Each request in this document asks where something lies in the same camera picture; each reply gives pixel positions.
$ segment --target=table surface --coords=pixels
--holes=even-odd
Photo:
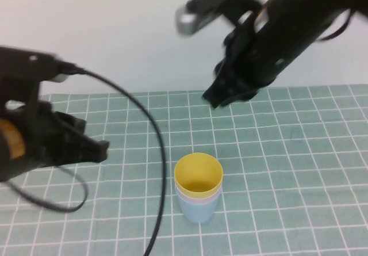
[[[135,94],[159,121],[170,167],[152,256],[368,255],[368,85],[266,89],[216,110],[201,94]],[[109,159],[69,166],[90,188],[72,214],[34,207],[1,186],[0,253],[143,255],[161,186],[152,127],[118,94],[44,99],[109,140]],[[185,220],[173,191],[173,168],[191,152],[215,156],[224,169],[217,210],[201,226]],[[55,169],[14,182],[63,204],[82,198],[81,186]]]

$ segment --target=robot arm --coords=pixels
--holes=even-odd
[[[216,79],[203,95],[216,108],[253,98],[348,9],[348,21],[355,12],[368,16],[368,0],[190,0],[178,9],[176,22],[183,35],[195,34],[221,15],[235,27],[224,41]]]

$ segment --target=wire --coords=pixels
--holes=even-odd
[[[324,42],[324,41],[335,39],[338,36],[340,36],[349,27],[350,22],[351,22],[351,19],[352,19],[352,17],[353,17],[354,14],[355,14],[355,10],[350,9],[349,15],[346,18],[345,23],[339,29],[337,29],[336,32],[334,32],[334,33],[332,33],[332,34],[330,34],[330,35],[328,35],[326,37],[322,37],[321,39],[318,39],[317,41],[318,42]]]
[[[157,125],[154,118],[150,115],[148,110],[146,110],[146,108],[136,98],[134,98],[127,91],[125,91],[122,87],[119,87],[117,84],[113,83],[112,81],[110,81],[110,80],[108,80],[108,79],[106,79],[106,78],[104,78],[104,77],[102,77],[102,76],[100,76],[96,73],[84,70],[84,69],[79,68],[79,67],[75,67],[71,63],[63,63],[63,64],[66,68],[65,74],[68,74],[68,75],[78,75],[79,74],[79,75],[90,76],[92,78],[95,78],[95,79],[109,85],[110,87],[112,87],[115,90],[117,90],[118,92],[120,92],[122,95],[128,97],[136,106],[138,106],[138,108],[140,108],[143,111],[143,113],[147,116],[149,121],[152,123],[152,126],[154,127],[154,130],[157,133],[157,138],[158,138],[158,141],[159,141],[160,153],[161,153],[161,158],[162,158],[162,189],[161,189],[159,212],[158,212],[158,215],[157,215],[155,228],[154,228],[154,231],[152,233],[151,239],[149,240],[149,244],[146,248],[146,251],[143,254],[143,256],[149,256],[149,254],[151,253],[151,250],[154,246],[154,243],[156,241],[159,229],[160,229],[163,210],[164,210],[164,203],[165,203],[165,193],[166,193],[166,174],[167,174],[167,171],[166,171],[166,154],[165,154],[165,147],[164,147],[163,138],[162,138],[162,135],[160,133],[159,126]]]
[[[78,204],[75,207],[64,207],[55,203],[52,203],[50,201],[47,200],[42,200],[38,197],[35,197],[31,194],[25,193],[21,188],[19,188],[18,186],[16,186],[14,183],[10,182],[10,181],[5,181],[3,182],[4,184],[6,184],[12,191],[16,192],[17,194],[19,194],[22,198],[24,198],[25,200],[36,204],[37,206],[55,211],[55,212],[61,212],[61,213],[72,213],[75,212],[79,209],[81,209],[81,207],[84,205],[84,203],[86,202],[87,198],[88,198],[88,186],[87,183],[84,181],[84,179],[80,176],[77,175],[73,172],[71,172],[70,170],[61,167],[61,166],[56,166],[56,168],[58,168],[59,170],[63,171],[66,174],[71,175],[72,177],[74,177],[77,181],[80,182],[80,184],[83,187],[83,191],[84,191],[84,196],[83,196],[83,200],[80,204]]]

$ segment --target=stacked cups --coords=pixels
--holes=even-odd
[[[216,158],[200,152],[184,156],[175,166],[175,190],[180,208],[192,223],[208,221],[222,190],[223,168]]]

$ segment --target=white wall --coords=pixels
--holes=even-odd
[[[186,1],[0,0],[0,43],[54,52],[130,91],[206,89],[231,28],[218,20],[179,37],[174,12]],[[356,18],[342,37],[308,48],[273,86],[368,83],[366,22]],[[43,86],[44,93],[108,90],[79,76]]]

